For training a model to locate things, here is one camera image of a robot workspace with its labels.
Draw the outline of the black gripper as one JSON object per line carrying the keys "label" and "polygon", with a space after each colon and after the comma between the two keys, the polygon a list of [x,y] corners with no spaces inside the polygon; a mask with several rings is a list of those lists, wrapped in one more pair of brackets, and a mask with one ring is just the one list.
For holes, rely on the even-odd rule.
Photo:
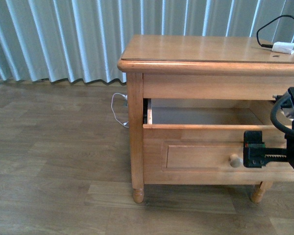
{"label": "black gripper", "polygon": [[[294,130],[294,87],[288,88],[290,98],[283,104],[287,118],[293,119]],[[262,140],[262,131],[245,131],[243,145],[243,165],[247,168],[262,168],[269,162],[289,162],[294,169],[294,136],[285,135],[287,149],[268,148]]]}

